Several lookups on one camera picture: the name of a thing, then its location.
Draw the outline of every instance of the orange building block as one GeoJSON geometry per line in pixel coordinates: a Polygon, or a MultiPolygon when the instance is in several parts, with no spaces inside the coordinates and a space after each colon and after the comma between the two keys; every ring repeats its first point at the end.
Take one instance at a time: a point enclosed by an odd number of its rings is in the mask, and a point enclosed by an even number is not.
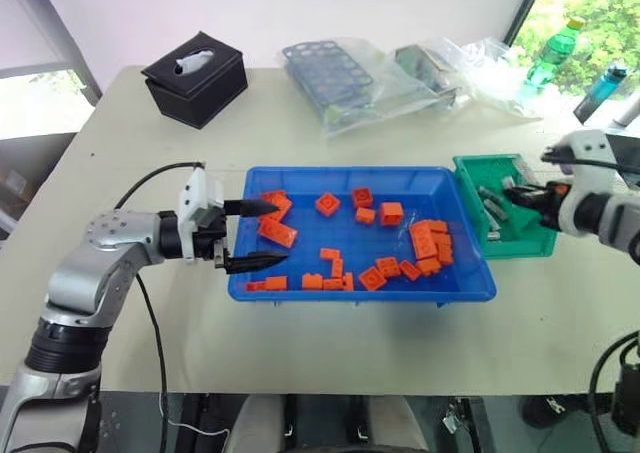
{"type": "Polygon", "coordinates": [[[344,260],[336,258],[331,263],[331,278],[342,278],[342,270],[344,269],[344,260]]]}
{"type": "Polygon", "coordinates": [[[247,282],[247,291],[261,291],[264,290],[264,281],[249,281],[247,282]]]}
{"type": "Polygon", "coordinates": [[[351,192],[354,208],[367,208],[373,205],[373,195],[369,188],[356,188],[351,192]]]}
{"type": "Polygon", "coordinates": [[[298,236],[298,230],[289,228],[288,226],[274,221],[271,218],[265,218],[260,222],[258,234],[278,243],[279,245],[291,248],[293,246],[293,242],[298,236]]]}
{"type": "Polygon", "coordinates": [[[369,208],[358,208],[356,210],[356,221],[359,221],[360,223],[371,225],[375,219],[375,210],[371,210],[369,208]]]}
{"type": "Polygon", "coordinates": [[[387,280],[384,279],[382,273],[380,273],[375,266],[372,266],[368,270],[360,273],[360,275],[358,275],[358,279],[369,291],[375,291],[387,284],[387,280]]]}
{"type": "Polygon", "coordinates": [[[451,237],[447,233],[434,233],[431,230],[431,236],[436,245],[451,246],[451,237]]]}
{"type": "Polygon", "coordinates": [[[402,223],[404,211],[401,203],[382,203],[380,205],[380,224],[382,226],[396,226],[402,223]]]}
{"type": "Polygon", "coordinates": [[[325,290],[341,290],[342,278],[328,278],[322,280],[322,286],[325,290]]]}
{"type": "Polygon", "coordinates": [[[344,289],[344,291],[353,291],[354,290],[354,287],[353,287],[353,273],[351,273],[351,272],[346,273],[342,277],[342,288],[344,289]]]}
{"type": "Polygon", "coordinates": [[[453,264],[453,250],[447,245],[438,245],[438,261],[443,265],[453,264]]]}
{"type": "Polygon", "coordinates": [[[274,221],[282,221],[282,218],[284,218],[284,215],[286,215],[287,212],[293,206],[293,203],[291,202],[291,200],[283,195],[273,195],[271,198],[269,198],[266,201],[268,201],[272,205],[276,205],[278,207],[278,211],[274,211],[273,213],[260,216],[258,218],[260,221],[264,220],[265,218],[270,218],[274,221]]]}
{"type": "Polygon", "coordinates": [[[267,291],[285,291],[287,289],[287,277],[268,276],[264,280],[264,289],[267,291]]]}
{"type": "Polygon", "coordinates": [[[416,266],[424,276],[429,276],[438,273],[441,265],[437,258],[425,258],[424,260],[418,260],[416,266]]]}
{"type": "Polygon", "coordinates": [[[411,281],[416,281],[422,274],[422,272],[418,268],[413,266],[413,264],[408,262],[407,260],[401,261],[399,266],[400,270],[402,270],[405,276],[411,281]]]}
{"type": "Polygon", "coordinates": [[[322,290],[322,275],[313,275],[311,273],[305,273],[304,275],[302,275],[302,289],[322,290]]]}
{"type": "Polygon", "coordinates": [[[376,267],[382,273],[385,278],[394,278],[400,276],[400,267],[398,266],[398,260],[393,256],[386,256],[384,258],[376,258],[376,267]]]}
{"type": "Polygon", "coordinates": [[[320,248],[321,260],[337,260],[340,258],[340,250],[333,248],[320,248]]]}
{"type": "Polygon", "coordinates": [[[447,233],[449,231],[446,221],[426,220],[426,222],[429,225],[429,229],[434,233],[447,233]]]}
{"type": "Polygon", "coordinates": [[[274,196],[287,196],[287,192],[284,190],[265,191],[260,196],[264,201],[271,201],[274,196]]]}
{"type": "Polygon", "coordinates": [[[331,216],[340,208],[340,200],[331,193],[325,193],[316,200],[316,209],[324,216],[331,216]]]}
{"type": "Polygon", "coordinates": [[[430,258],[438,254],[433,235],[429,229],[429,225],[425,220],[418,221],[409,227],[409,234],[413,242],[413,251],[416,254],[416,260],[430,258]]]}

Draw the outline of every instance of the tree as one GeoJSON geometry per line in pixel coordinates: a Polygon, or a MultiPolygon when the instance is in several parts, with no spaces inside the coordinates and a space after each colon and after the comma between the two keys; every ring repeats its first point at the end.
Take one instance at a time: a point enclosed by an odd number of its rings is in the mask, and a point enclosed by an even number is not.
{"type": "MultiPolygon", "coordinates": [[[[514,42],[518,63],[530,66],[547,39],[571,16],[580,16],[587,24],[581,32],[582,46],[553,80],[561,92],[583,95],[612,61],[638,68],[640,0],[536,0],[514,42]],[[585,40],[590,54],[584,51],[585,40]]],[[[638,72],[625,80],[626,90],[639,85],[638,72]]]]}

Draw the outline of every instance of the beige tabletop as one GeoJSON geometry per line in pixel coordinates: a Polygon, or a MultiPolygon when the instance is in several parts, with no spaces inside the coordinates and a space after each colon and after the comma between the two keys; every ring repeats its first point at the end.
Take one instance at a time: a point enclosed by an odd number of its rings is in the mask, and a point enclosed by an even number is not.
{"type": "MultiPolygon", "coordinates": [[[[525,121],[472,105],[424,111],[326,140],[281,70],[250,70],[249,89],[202,130],[158,112],[124,70],[40,189],[0,253],[0,383],[24,357],[56,265],[91,218],[166,163],[203,160],[228,198],[254,165],[440,165],[454,155],[538,156],[562,121],[525,121]]],[[[129,206],[172,209],[187,171],[145,185],[129,206]]],[[[230,224],[233,244],[236,224],[230,224]]],[[[551,258],[492,261],[488,303],[239,303],[211,264],[142,271],[159,318],[169,388],[193,392],[419,395],[586,391],[600,352],[637,328],[640,270],[595,238],[560,235],[551,258]]],[[[153,331],[132,287],[103,356],[107,389],[158,390],[153,331]]],[[[605,369],[611,387],[616,368],[605,369]]]]}

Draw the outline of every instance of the black tissue box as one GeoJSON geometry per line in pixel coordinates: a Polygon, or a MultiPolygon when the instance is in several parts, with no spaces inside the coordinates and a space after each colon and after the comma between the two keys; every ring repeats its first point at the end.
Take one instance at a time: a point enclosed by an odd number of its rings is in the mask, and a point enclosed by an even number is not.
{"type": "Polygon", "coordinates": [[[160,112],[202,128],[247,88],[242,52],[200,32],[142,71],[160,112]],[[183,74],[177,59],[212,51],[197,71],[183,74]]]}

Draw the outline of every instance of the white cable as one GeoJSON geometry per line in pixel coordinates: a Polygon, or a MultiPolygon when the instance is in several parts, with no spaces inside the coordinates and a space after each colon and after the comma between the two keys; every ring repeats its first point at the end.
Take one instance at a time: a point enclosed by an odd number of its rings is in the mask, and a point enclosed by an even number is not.
{"type": "MultiPolygon", "coordinates": [[[[158,409],[160,410],[160,416],[164,417],[164,412],[162,411],[162,393],[158,393],[158,409]]],[[[202,431],[193,425],[187,425],[186,423],[173,422],[170,418],[168,418],[168,416],[169,415],[167,414],[167,423],[169,423],[171,426],[187,428],[203,436],[219,436],[225,433],[227,436],[224,439],[224,445],[222,445],[222,451],[224,451],[225,447],[227,446],[227,440],[229,439],[229,435],[231,435],[231,431],[228,428],[225,428],[224,430],[220,430],[220,431],[202,431]]]]}

